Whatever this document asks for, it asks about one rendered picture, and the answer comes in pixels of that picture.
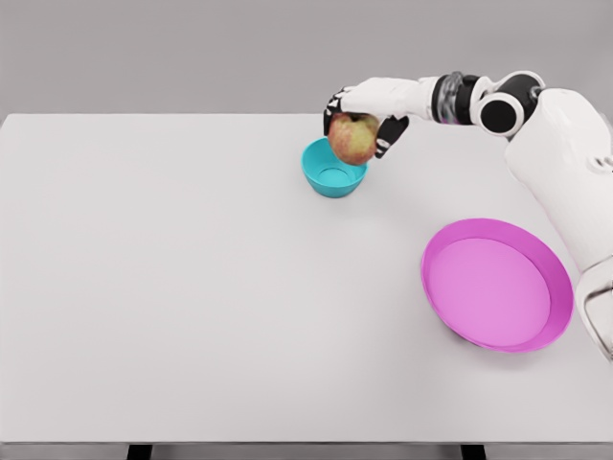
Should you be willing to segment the blue bowl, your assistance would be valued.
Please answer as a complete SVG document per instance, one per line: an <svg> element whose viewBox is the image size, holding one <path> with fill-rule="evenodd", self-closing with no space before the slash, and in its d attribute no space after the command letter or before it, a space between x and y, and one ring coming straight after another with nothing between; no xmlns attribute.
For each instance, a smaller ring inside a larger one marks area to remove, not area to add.
<svg viewBox="0 0 613 460"><path fill-rule="evenodd" d="M353 166L339 160L326 137L309 143L301 156L306 181L321 196L340 198L351 194L365 178L368 165Z"/></svg>

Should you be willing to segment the red-green apple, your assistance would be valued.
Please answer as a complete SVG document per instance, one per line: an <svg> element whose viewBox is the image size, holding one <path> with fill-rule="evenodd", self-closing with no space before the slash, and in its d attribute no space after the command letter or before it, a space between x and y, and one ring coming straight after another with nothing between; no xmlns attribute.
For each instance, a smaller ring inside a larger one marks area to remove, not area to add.
<svg viewBox="0 0 613 460"><path fill-rule="evenodd" d="M344 163L360 166L375 156L379 121L369 114L337 113L327 135L334 155Z"/></svg>

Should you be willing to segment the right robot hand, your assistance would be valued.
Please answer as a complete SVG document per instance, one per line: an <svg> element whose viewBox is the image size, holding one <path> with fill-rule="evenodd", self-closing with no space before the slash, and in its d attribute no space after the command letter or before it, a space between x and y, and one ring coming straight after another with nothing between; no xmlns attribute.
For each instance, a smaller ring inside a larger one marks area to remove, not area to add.
<svg viewBox="0 0 613 460"><path fill-rule="evenodd" d="M369 78L342 87L329 99L323 112L323 129L329 135L333 117L341 113L367 114L379 120L374 157L382 158L417 114L420 82L399 78Z"/></svg>

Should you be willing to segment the pink plate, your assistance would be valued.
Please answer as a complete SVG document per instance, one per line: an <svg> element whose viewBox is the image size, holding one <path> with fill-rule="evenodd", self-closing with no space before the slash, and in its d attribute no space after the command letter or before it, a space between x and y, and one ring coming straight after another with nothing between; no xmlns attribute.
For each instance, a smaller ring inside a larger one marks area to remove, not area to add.
<svg viewBox="0 0 613 460"><path fill-rule="evenodd" d="M557 254L502 220L468 218L441 228L423 250L420 276L445 326L496 352L541 350L573 317L573 284Z"/></svg>

